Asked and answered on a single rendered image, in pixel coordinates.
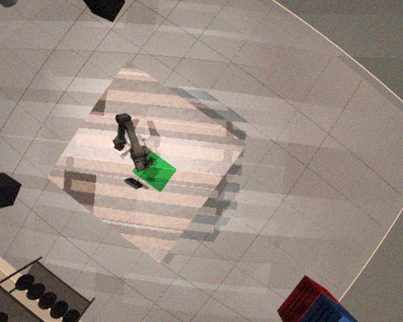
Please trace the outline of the green circuit board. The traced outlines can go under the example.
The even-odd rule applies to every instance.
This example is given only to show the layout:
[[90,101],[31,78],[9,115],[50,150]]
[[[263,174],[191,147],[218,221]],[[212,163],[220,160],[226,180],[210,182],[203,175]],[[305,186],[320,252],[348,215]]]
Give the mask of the green circuit board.
[[[176,168],[150,151],[147,160],[152,160],[152,165],[143,171],[137,172],[136,167],[132,173],[153,186],[158,192],[164,188],[170,177],[176,172]],[[145,172],[146,171],[146,172]],[[144,173],[145,172],[145,173]]]

